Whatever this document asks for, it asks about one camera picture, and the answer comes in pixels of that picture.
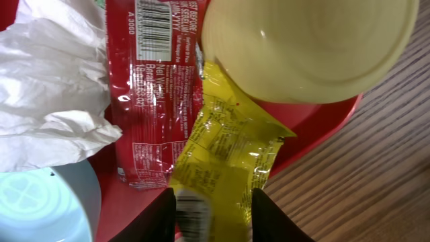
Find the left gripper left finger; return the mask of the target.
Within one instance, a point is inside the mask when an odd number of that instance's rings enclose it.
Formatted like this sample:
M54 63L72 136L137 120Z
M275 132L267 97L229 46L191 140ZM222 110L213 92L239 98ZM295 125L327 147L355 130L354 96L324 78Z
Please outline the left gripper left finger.
M175 194L166 188L110 242L174 242L175 215Z

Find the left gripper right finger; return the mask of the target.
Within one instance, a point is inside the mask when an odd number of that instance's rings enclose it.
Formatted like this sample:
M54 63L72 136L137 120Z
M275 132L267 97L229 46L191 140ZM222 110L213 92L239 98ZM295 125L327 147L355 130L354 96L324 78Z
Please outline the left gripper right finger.
M252 193L253 242L314 242L260 188Z

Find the yellow snack wrapper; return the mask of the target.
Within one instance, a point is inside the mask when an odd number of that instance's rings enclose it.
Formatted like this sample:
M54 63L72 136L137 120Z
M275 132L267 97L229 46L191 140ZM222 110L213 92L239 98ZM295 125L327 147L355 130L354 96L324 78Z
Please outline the yellow snack wrapper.
M263 188L295 134L245 95L215 63L203 71L204 104L170 180L180 241L247 241L252 191Z

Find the white tissue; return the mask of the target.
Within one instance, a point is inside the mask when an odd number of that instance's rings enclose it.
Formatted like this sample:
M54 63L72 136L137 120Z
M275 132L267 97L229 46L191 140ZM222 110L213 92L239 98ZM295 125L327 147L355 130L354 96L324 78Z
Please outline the white tissue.
M21 0L1 33L1 170L78 163L117 141L104 10L94 0Z

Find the red snack wrapper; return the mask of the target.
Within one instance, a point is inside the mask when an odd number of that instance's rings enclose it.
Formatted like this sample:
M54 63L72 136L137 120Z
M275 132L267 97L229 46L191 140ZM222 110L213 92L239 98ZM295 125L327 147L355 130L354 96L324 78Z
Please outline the red snack wrapper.
M118 173L164 188L202 105L198 44L206 1L108 0L107 57Z

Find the yellow plastic cup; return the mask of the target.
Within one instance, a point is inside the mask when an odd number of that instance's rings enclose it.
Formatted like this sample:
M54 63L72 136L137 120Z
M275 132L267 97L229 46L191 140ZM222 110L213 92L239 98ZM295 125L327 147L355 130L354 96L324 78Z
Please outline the yellow plastic cup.
M334 103L383 80L418 11L418 0L213 0L202 49L256 99Z

